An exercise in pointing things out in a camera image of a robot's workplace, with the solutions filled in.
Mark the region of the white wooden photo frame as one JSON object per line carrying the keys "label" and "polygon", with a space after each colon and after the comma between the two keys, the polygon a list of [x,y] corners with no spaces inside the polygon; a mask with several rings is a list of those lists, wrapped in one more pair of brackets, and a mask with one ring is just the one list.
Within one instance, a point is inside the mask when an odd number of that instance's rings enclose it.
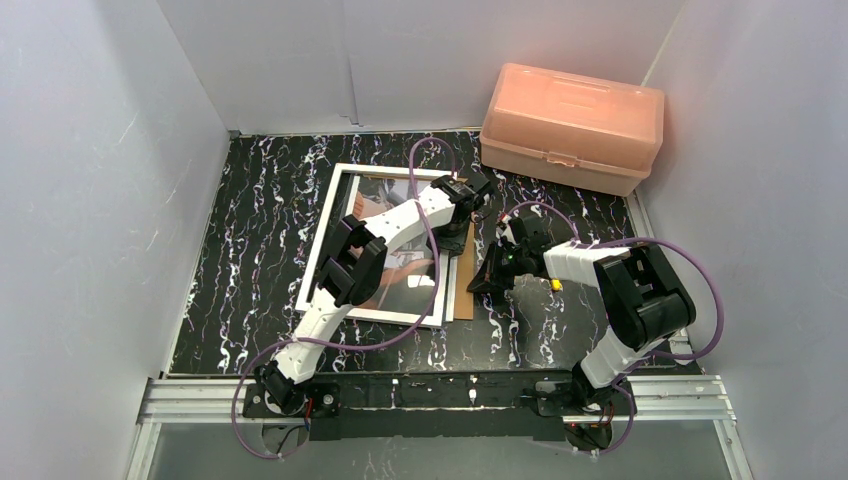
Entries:
{"label": "white wooden photo frame", "polygon": [[336,165],[297,312],[342,308],[354,320],[442,327],[452,314],[451,259],[481,196],[447,171]]}

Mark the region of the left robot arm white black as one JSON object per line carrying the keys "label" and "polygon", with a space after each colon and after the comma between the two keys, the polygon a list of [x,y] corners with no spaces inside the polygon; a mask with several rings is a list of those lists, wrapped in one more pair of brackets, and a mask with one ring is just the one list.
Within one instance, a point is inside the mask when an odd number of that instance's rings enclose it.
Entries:
{"label": "left robot arm white black", "polygon": [[483,175],[443,175],[376,215],[340,219],[321,243],[316,289],[293,335],[275,347],[271,361],[254,370],[256,383],[273,403],[287,409],[301,395],[324,348],[335,345],[332,337],[340,323],[380,289],[391,254],[419,237],[435,256],[462,253],[472,216],[492,191]]}

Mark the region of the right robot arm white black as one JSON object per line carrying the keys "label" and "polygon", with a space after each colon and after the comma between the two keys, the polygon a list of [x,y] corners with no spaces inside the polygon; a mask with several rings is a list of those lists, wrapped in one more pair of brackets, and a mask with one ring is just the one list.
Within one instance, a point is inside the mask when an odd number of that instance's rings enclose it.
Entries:
{"label": "right robot arm white black", "polygon": [[694,302],[659,246],[584,246],[558,239],[538,218],[505,216],[467,290],[506,292],[524,275],[600,292],[609,327],[572,369],[569,386],[574,394],[589,395],[611,386],[696,317]]}

